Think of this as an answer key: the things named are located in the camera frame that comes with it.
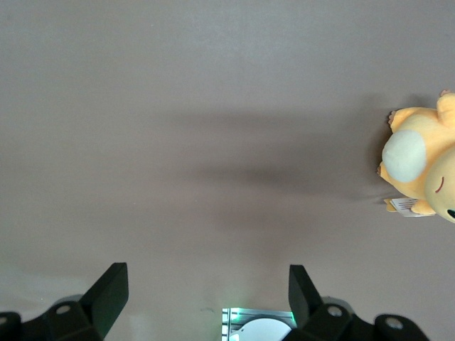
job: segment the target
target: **screw head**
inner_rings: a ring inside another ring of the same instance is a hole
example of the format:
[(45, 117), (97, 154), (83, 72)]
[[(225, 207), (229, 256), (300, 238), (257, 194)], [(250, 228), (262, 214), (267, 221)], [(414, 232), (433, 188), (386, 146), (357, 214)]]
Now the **screw head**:
[(387, 325), (392, 329), (403, 329), (403, 324), (397, 318), (386, 318), (385, 323), (387, 323)]
[(71, 307), (69, 305), (62, 305), (61, 307), (58, 307), (57, 310), (55, 311), (58, 315), (62, 315), (64, 313), (67, 313), (70, 311)]
[(339, 318), (340, 316), (342, 316), (343, 312), (341, 311), (341, 309), (339, 307), (335, 307), (334, 305), (328, 307), (327, 309), (328, 313), (336, 318)]

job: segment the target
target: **plush toy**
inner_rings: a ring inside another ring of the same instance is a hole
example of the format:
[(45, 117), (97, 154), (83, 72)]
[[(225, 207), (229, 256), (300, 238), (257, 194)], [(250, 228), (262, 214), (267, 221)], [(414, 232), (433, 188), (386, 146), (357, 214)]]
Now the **plush toy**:
[(441, 92), (436, 109), (392, 112), (389, 124), (378, 174), (417, 199), (413, 212), (455, 223), (455, 94)]

